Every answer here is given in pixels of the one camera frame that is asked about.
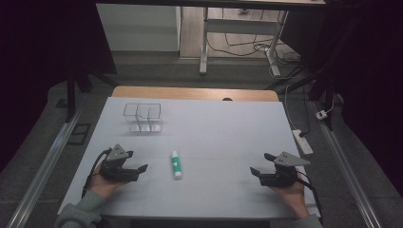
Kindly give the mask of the white table mat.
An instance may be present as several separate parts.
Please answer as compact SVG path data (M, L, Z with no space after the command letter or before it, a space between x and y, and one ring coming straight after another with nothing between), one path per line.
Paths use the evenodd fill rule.
M148 164L139 179L119 188L103 208L106 216L142 219L287 219L280 197L251 174L271 173L264 153L296 155L297 146L280 102L162 99L163 130L136 133L123 116L129 98L110 97L67 190L77 203L91 166L119 144L134 155L127 168ZM177 151L182 177L173 175Z

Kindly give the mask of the person's left hand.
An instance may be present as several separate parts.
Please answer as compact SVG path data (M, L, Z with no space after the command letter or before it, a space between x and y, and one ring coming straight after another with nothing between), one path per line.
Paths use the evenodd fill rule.
M118 182L118 181L110 181L106 180L101 174L100 174L100 169L101 166L97 165L95 170L93 171L93 174L91 175L90 179L90 184L88 189L99 196L103 197L104 199L108 199L113 195L113 193L120 188L121 186L124 186L124 182Z

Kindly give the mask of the clear plastic compartment organizer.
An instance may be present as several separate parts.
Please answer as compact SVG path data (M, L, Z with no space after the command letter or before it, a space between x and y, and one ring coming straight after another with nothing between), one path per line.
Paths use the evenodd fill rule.
M163 130L160 104L126 104L123 116L131 132L159 133Z

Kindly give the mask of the black stand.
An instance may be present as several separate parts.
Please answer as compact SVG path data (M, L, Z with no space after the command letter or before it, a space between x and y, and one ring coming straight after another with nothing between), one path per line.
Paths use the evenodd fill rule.
M77 112L75 87L84 93L89 93L93 89L93 85L89 80L89 76L93 75L109 86L116 87L119 84L108 77L105 73L95 70L89 66L74 66L67 72L67 118L66 122L70 123L73 116Z
M276 80L274 83L266 87L266 90L274 89L277 86L285 84L289 80L299 78L299 73L305 69L305 66L298 65L293 70L291 70L285 77L275 76ZM303 76L301 80L288 85L280 93L286 94L288 92L294 91L297 88L306 86L311 82L314 84L308 93L308 98L310 101L317 101L322 94L325 94L325 112L327 117L323 119L326 126L332 130L332 110L334 107L334 75L333 75L334 65L324 64L322 68L315 72L312 72L309 76Z

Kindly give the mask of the person's right hand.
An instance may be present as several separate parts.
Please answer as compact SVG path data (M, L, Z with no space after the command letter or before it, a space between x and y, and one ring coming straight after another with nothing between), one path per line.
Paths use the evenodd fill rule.
M305 204L304 185L296 181L293 185L287 187L272 187L282 201L295 214L297 219L306 219L310 213Z

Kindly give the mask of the white desk frame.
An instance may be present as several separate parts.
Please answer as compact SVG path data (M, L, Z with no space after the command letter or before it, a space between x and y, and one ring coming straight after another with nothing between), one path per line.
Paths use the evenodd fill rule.
M233 34L252 34L252 35L271 35L273 40L269 47L264 51L270 66L270 72L275 78L280 76L278 64L275 60L275 50L278 40L285 25L288 12L281 10L278 13L276 22L268 21L246 21L236 19L210 19L208 16L209 8L203 8L202 22L202 43L201 43L201 61L200 75L205 75L207 72L207 36L209 33L233 33Z

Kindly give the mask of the black floor plate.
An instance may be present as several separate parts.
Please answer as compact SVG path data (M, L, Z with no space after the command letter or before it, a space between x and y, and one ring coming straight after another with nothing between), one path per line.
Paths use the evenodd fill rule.
M83 145L88 136L90 127L90 123L77 123L74 126L67 143L69 145Z

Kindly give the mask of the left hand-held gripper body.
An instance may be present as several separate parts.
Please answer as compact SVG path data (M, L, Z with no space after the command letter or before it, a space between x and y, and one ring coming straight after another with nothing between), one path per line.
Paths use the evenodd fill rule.
M119 144L116 144L107 152L100 169L100 174L106 180L118 182L138 180L139 174L137 174L137 170L123 168L124 163L129 159L126 152Z

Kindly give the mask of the metal floor rail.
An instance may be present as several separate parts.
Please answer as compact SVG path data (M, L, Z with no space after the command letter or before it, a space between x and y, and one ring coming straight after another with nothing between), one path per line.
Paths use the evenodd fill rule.
M351 195L355 199L355 204L366 223L367 228L382 228L380 219L375 212L367 193L362 187L358 176L355 174L335 131L331 130L324 120L319 120L318 118L315 118L315 120L319 125L333 156L335 157L337 166L349 187Z
M82 110L76 110L69 121L62 125L6 228L24 228L81 114Z

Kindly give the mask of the white power strip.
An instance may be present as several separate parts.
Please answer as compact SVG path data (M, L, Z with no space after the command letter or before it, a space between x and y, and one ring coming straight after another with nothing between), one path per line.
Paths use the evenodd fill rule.
M299 129L293 130L292 133L302 153L304 155L312 155L314 151L308 141L305 139L305 134Z

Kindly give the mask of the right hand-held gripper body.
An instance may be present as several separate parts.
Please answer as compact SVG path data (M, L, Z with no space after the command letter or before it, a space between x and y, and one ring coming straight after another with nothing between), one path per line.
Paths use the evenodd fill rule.
M262 186L287 187L297 181L297 166L309 165L310 163L288 152L281 152L272 161L275 166L273 174L261 174L259 181Z

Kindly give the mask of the white and green glue stick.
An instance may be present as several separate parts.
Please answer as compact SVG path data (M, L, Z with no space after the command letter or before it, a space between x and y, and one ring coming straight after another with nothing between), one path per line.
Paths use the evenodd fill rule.
M177 151L173 151L171 153L171 162L174 178L176 180L179 180L182 177L182 164L179 157L179 153Z

